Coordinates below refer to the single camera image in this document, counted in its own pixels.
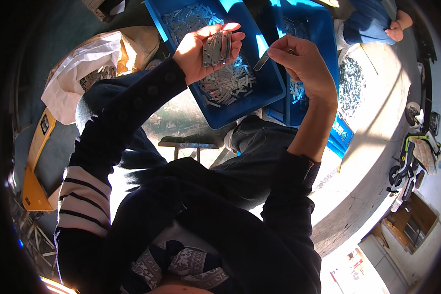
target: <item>crate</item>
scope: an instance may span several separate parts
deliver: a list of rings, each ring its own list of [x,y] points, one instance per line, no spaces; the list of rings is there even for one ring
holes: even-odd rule
[[[284,16],[292,20],[308,20],[308,38],[317,45],[335,81],[338,92],[338,53],[333,22],[328,9],[309,0],[270,0],[270,6],[265,8],[264,13],[260,15],[261,30],[265,34],[265,39],[269,45],[285,35]],[[280,67],[279,70],[286,85],[286,95],[283,99],[268,105],[266,114],[286,126],[299,127],[306,111],[300,109],[299,103],[292,104],[293,98],[289,91],[290,76],[283,70],[283,67]],[[327,147],[340,158],[343,158],[353,137],[354,133],[346,121],[337,115],[328,138]]]
[[[285,35],[284,16],[292,20],[308,20],[308,38],[311,42],[317,45],[318,51],[327,64],[328,70],[330,71],[338,90],[338,54],[336,50],[333,22],[328,9],[309,0],[270,0],[270,3],[270,12],[273,14],[273,17],[269,17],[269,19],[275,22],[276,38],[281,38]],[[269,38],[267,39],[268,43],[271,43],[271,34],[269,34]],[[284,72],[283,79],[286,85],[286,95],[282,102],[282,111],[279,108],[281,103],[276,102],[272,107],[267,106],[266,112],[274,119],[284,123],[286,126],[298,127],[304,119],[305,112],[300,109],[299,103],[292,104],[293,98],[289,91],[291,79],[289,74]]]
[[[242,27],[238,31],[246,34],[242,41],[242,53],[253,70],[253,66],[258,62],[268,45],[247,7],[240,0],[146,0],[147,10],[170,52],[175,53],[176,45],[169,38],[170,33],[162,21],[162,16],[195,3],[208,6],[212,12],[216,13],[216,17],[224,19],[224,23],[241,24]],[[275,62],[269,60],[261,71],[254,73],[254,76],[257,84],[254,85],[250,95],[238,99],[229,106],[223,105],[221,108],[206,105],[197,83],[189,86],[210,127],[221,128],[284,97],[286,88]]]

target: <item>white striped sleeve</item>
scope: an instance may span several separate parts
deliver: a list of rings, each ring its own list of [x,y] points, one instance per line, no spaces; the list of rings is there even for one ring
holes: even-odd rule
[[[58,227],[105,237],[110,228],[111,188],[78,166],[68,167],[59,194]]]

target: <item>dark jeans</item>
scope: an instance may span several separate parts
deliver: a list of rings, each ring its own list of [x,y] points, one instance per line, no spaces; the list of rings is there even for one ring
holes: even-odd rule
[[[349,0],[355,7],[343,23],[343,38],[347,44],[381,42],[395,44],[386,32],[391,19],[380,0]]]
[[[76,109],[76,125],[80,133],[90,115],[98,114],[108,101],[146,73],[142,71],[96,82],[82,96]],[[296,132],[294,128],[248,116],[236,127],[232,136],[232,144],[241,155],[210,170],[202,168],[201,171],[215,180],[218,188],[214,192],[241,208],[252,209],[265,202],[270,192],[271,173],[282,150],[289,146]],[[166,166],[167,161],[140,127],[129,149],[123,153],[121,162],[114,168],[114,174],[108,177],[113,188],[111,194],[125,196],[152,177],[152,171]]]

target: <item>pile of metal pieces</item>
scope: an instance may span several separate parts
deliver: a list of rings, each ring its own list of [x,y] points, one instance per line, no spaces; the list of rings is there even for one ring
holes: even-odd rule
[[[286,28],[286,34],[297,38],[303,38],[306,40],[308,39],[306,28],[307,21],[294,21],[285,16],[284,24]],[[309,99],[306,96],[304,85],[291,79],[290,93],[293,96],[292,104],[299,103],[300,109],[306,111],[308,109]]]
[[[340,64],[340,86],[338,88],[338,111],[345,119],[353,118],[361,106],[361,87],[366,87],[363,70],[348,55]]]
[[[115,66],[107,66],[104,65],[100,67],[100,69],[95,70],[94,72],[91,72],[84,76],[80,80],[80,85],[83,88],[83,91],[87,91],[91,86],[93,86],[94,83],[101,79],[112,79],[117,76],[116,73],[116,67]]]
[[[256,78],[244,60],[239,55],[235,62],[227,64],[198,82],[208,105],[215,107],[221,107],[221,104],[230,105],[253,92],[252,87],[256,84]]]
[[[294,21],[284,16],[284,25],[286,26],[286,34],[308,40],[306,21]]]
[[[308,109],[309,99],[306,96],[306,90],[301,82],[291,79],[290,93],[293,96],[293,104],[299,103],[300,109],[306,111]]]
[[[187,33],[208,25],[224,24],[224,19],[217,18],[209,7],[197,3],[165,14],[162,20],[170,29],[171,38],[177,46]]]
[[[215,35],[209,36],[203,46],[203,66],[217,66],[225,64],[230,58],[232,32],[219,30]]]

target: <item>white sneaker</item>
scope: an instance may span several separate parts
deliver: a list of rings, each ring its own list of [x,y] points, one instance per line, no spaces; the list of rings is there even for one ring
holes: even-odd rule
[[[263,108],[257,109],[254,112],[252,112],[249,115],[256,115],[260,119],[263,117]],[[237,120],[237,126],[240,125],[240,123],[247,117],[247,115],[242,116],[240,119]],[[232,146],[232,135],[234,134],[234,129],[231,129],[224,137],[224,146],[228,150],[232,151],[233,153],[237,153],[237,151]]]
[[[249,115],[256,115],[258,116],[260,119],[263,118],[263,108],[257,109],[254,112],[252,112]],[[240,125],[240,123],[247,117],[247,115],[242,116],[240,119],[237,119],[237,126]]]
[[[231,129],[224,137],[224,146],[229,151],[232,151],[233,153],[237,153],[237,151],[234,150],[234,147],[232,146],[232,135],[234,134],[234,129]]]
[[[337,42],[337,51],[342,50],[346,45],[345,38],[343,37],[343,23],[344,19],[337,19],[335,18],[333,20],[333,28],[335,30],[335,39]]]

